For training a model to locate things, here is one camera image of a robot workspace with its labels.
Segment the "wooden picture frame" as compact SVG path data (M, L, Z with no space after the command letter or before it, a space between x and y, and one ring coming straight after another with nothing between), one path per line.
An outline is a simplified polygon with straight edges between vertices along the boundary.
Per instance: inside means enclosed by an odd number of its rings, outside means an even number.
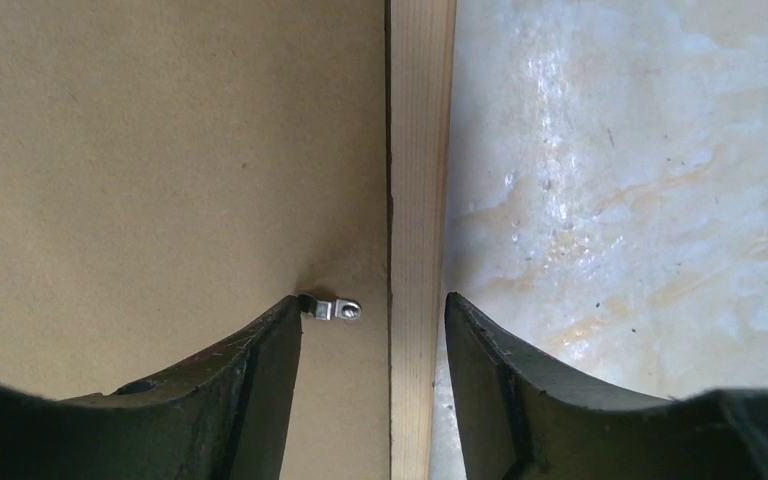
M390 476L430 476L456 2L388 5Z

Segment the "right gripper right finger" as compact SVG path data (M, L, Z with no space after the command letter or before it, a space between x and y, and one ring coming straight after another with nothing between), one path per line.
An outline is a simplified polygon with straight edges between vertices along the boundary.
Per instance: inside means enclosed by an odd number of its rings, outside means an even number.
M768 389L671 400L600 380L462 295L444 315L470 479L768 479Z

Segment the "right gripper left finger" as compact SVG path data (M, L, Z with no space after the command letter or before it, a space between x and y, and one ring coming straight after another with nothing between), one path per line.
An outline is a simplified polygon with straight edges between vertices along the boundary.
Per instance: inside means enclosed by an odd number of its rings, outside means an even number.
M301 340L288 296L108 395L56 401L0 385L0 479L277 479Z

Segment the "brown cardboard backing board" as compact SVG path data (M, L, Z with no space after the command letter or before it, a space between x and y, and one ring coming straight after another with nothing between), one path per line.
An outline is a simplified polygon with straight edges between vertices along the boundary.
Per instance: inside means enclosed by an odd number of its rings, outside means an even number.
M281 475L389 475L381 1L0 1L0 383L110 392L302 290Z

